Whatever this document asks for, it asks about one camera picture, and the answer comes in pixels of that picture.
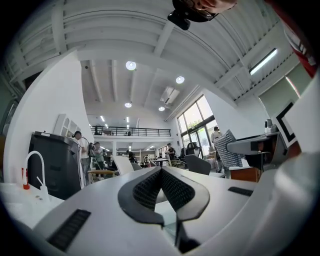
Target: black camera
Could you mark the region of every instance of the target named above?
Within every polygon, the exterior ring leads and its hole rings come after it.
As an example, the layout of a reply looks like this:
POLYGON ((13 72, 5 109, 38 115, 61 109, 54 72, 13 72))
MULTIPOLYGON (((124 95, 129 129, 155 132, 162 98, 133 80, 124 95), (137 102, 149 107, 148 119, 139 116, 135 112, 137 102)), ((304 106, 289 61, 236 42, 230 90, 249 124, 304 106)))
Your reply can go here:
POLYGON ((218 15, 196 9, 194 0, 172 0, 172 3, 175 10, 169 14, 168 20, 185 31, 190 28, 190 21, 208 22, 218 15))

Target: balcony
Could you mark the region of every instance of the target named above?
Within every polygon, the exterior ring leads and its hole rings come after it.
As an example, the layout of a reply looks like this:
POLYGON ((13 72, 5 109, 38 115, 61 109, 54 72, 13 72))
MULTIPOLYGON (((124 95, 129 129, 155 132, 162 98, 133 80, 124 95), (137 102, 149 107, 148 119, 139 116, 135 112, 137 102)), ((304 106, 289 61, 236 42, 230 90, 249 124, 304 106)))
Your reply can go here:
POLYGON ((170 129, 91 126, 94 136, 171 137, 170 129))

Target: white wall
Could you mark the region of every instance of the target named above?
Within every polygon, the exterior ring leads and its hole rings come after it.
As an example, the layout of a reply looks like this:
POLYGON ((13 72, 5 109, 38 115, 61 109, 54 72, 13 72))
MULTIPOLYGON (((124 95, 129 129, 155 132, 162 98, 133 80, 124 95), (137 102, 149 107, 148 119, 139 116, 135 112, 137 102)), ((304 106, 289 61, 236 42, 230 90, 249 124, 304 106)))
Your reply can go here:
POLYGON ((12 118, 4 148, 4 181, 17 183, 29 151, 32 132, 52 133, 59 114, 67 114, 83 136, 94 141, 86 114, 77 52, 49 65, 32 83, 12 118))
POLYGON ((250 96, 240 102, 236 108, 204 89, 205 95, 220 130, 231 130, 236 139, 263 134, 264 122, 269 118, 256 96, 250 96))

